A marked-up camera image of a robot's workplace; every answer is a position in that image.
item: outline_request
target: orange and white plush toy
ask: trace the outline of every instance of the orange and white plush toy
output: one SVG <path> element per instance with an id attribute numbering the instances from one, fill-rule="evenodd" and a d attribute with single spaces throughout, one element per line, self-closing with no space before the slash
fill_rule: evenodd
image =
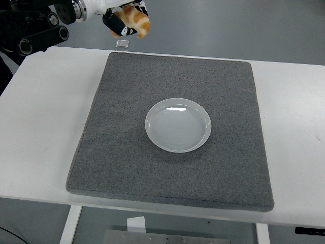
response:
<path id="1" fill-rule="evenodd" d="M 148 34 L 150 30 L 149 17 L 146 14 L 137 10 L 134 6 L 126 5 L 122 7 L 120 11 L 114 12 L 114 14 L 124 22 L 125 26 L 136 30 L 138 33 L 138 38 L 143 38 Z M 110 32 L 113 36 L 120 37 L 120 35 L 112 31 L 111 29 Z"/>

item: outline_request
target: white plate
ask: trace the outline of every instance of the white plate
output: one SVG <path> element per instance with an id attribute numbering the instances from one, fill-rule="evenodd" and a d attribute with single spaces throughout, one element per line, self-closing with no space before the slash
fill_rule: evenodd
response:
<path id="1" fill-rule="evenodd" d="M 199 104 L 170 98 L 154 105 L 145 121 L 150 140 L 173 153 L 186 153 L 202 146 L 211 133 L 211 120 Z"/>

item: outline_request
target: gray felt mat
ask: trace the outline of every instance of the gray felt mat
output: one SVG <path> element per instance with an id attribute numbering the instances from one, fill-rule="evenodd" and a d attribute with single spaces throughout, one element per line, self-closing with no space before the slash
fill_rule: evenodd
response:
<path id="1" fill-rule="evenodd" d="M 154 145 L 149 109 L 186 98 L 212 131 L 184 154 Z M 74 194 L 196 207 L 270 211 L 269 179 L 252 69 L 247 62 L 113 52 L 67 180 Z"/>

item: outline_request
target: plate rim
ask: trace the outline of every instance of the plate rim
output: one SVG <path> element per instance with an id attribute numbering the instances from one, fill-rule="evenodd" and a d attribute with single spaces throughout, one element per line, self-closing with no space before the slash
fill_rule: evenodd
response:
<path id="1" fill-rule="evenodd" d="M 161 108 L 159 107 L 159 104 L 161 103 L 165 103 L 166 101 L 171 101 L 171 100 L 177 100 L 177 101 L 186 101 L 187 103 L 192 103 L 194 104 L 195 106 L 199 107 L 200 110 L 198 111 L 202 117 L 204 118 L 204 120 L 206 121 L 206 119 L 208 120 L 208 122 L 206 123 L 206 133 L 204 135 L 204 137 L 202 138 L 202 140 L 197 144 L 195 145 L 194 147 L 192 148 L 189 148 L 189 149 L 186 149 L 186 150 L 172 150 L 172 149 L 168 149 L 166 147 L 163 147 L 163 146 L 160 146 L 158 144 L 156 144 L 154 142 L 154 140 L 152 140 L 152 138 L 150 137 L 150 133 L 148 132 L 149 131 L 149 120 L 148 120 L 148 116 L 154 111 L 155 108 Z M 211 118 L 209 116 L 209 114 L 207 113 L 207 111 L 198 103 L 190 100 L 190 99 L 186 99 L 186 98 L 179 98 L 179 97 L 175 97 L 175 98 L 167 98 L 167 99 L 164 99 L 164 100 L 161 100 L 160 102 L 156 103 L 155 105 L 153 105 L 147 115 L 146 115 L 146 119 L 145 119 L 145 130 L 146 130 L 146 133 L 147 133 L 147 136 L 149 137 L 149 139 L 151 140 L 152 143 L 154 143 L 156 146 L 158 146 L 159 148 L 165 150 L 165 151 L 168 151 L 168 152 L 171 152 L 171 153 L 188 153 L 190 151 L 193 151 L 195 149 L 198 149 L 199 147 L 201 147 L 202 145 L 204 145 L 204 143 L 208 140 L 208 138 L 210 137 L 210 134 L 211 134 L 211 130 L 212 130 L 212 125 L 211 125 Z"/>

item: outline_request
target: black machine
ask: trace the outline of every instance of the black machine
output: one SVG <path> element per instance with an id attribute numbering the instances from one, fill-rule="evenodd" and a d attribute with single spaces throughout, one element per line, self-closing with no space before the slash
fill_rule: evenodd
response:
<path id="1" fill-rule="evenodd" d="M 10 0 L 10 4 L 11 10 L 0 10 L 0 52 L 21 56 L 66 41 L 69 31 L 65 25 L 86 21 L 94 14 L 102 14 L 103 23 L 120 36 L 136 31 L 125 26 L 112 13 L 113 8 L 132 4 L 148 15 L 142 0 Z"/>

